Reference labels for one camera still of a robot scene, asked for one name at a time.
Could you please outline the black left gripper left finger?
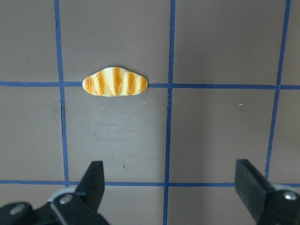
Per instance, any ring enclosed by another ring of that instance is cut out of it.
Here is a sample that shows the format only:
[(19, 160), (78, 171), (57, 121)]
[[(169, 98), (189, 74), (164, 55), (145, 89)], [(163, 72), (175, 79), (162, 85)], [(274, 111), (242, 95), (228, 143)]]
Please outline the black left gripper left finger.
[(0, 208), (2, 225), (107, 225), (98, 213), (105, 190), (102, 161), (93, 161), (74, 190), (56, 192), (38, 209), (28, 202), (12, 202)]

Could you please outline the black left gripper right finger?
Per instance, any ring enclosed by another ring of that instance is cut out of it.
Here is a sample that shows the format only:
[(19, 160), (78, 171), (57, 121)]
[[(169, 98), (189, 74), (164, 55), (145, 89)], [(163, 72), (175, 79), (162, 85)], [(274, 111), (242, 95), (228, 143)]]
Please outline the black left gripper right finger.
[(300, 193), (271, 184), (247, 159), (236, 160), (234, 185), (257, 225), (298, 225)]

